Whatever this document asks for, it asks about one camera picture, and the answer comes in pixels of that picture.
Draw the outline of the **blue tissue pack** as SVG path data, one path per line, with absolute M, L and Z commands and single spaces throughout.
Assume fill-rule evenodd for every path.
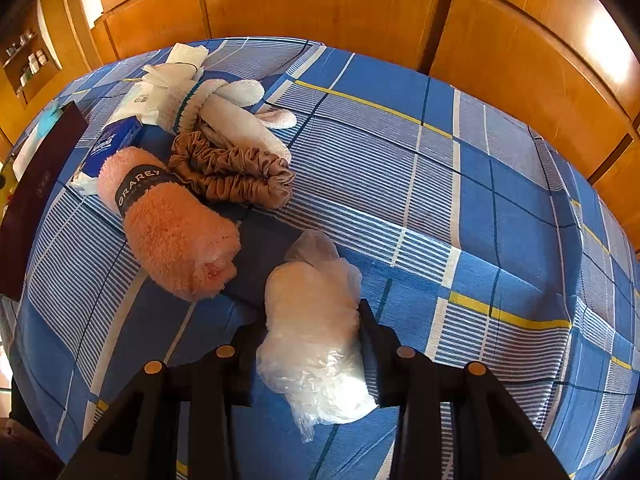
M 104 162 L 123 148 L 137 145 L 143 131 L 141 119 L 150 110 L 152 84 L 136 82 L 118 103 L 99 130 L 88 155 L 70 179 L 70 186 L 82 195 L 96 194 L 98 177 Z

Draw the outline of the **pink satin scrunchie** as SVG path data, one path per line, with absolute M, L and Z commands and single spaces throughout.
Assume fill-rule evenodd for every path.
M 175 137 L 168 168 L 209 203 L 278 209 L 293 195 L 295 174 L 284 158 L 258 148 L 215 148 L 201 131 Z

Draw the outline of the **blue plaid bed sheet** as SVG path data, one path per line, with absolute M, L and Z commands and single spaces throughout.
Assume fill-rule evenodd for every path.
M 107 118 L 167 50 L 66 84 L 88 129 L 39 223 L 2 339 L 41 437 L 61 458 L 149 360 L 193 361 L 264 298 L 304 229 L 358 266 L 400 341 L 439 363 L 485 362 L 568 474 L 601 479 L 639 385 L 639 267 L 587 180 L 536 131 L 412 70 L 301 39 L 210 40 L 207 77 L 258 79 L 296 117 L 282 209 L 229 205 L 242 248 L 216 297 L 178 299 L 134 260 L 122 222 L 70 184 Z

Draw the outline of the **clear plastic bag bundle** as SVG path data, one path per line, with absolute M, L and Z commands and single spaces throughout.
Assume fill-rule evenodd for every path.
M 305 443 L 315 426 L 356 422 L 376 408 L 359 342 L 361 280 L 318 230 L 300 234 L 267 278 L 256 370 L 288 401 Z

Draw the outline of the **cream cloth bag bundle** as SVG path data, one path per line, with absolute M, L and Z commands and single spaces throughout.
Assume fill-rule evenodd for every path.
M 142 81 L 149 93 L 148 107 L 156 110 L 171 87 L 183 81 L 198 81 L 204 72 L 203 65 L 208 55 L 208 49 L 204 46 L 192 47 L 177 42 L 165 62 L 145 65 Z

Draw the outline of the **white knit glove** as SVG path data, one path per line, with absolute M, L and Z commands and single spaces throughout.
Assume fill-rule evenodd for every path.
M 291 152 L 274 133 L 294 127 L 296 116 L 289 110 L 250 113 L 247 107 L 264 94 L 253 79 L 180 81 L 165 91 L 156 124 L 172 134 L 200 129 L 218 148 L 257 148 L 288 162 Z

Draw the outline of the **wooden door with shelves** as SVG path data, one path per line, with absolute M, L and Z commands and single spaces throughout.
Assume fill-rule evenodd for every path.
M 28 124 L 102 60 L 81 0 L 26 0 L 1 22 L 1 159 Z

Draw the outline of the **pink towel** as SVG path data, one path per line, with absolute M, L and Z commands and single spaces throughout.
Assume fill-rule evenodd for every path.
M 204 206 L 151 153 L 130 146 L 108 156 L 96 188 L 122 218 L 138 263 L 161 288 L 198 301 L 235 278 L 239 229 Z

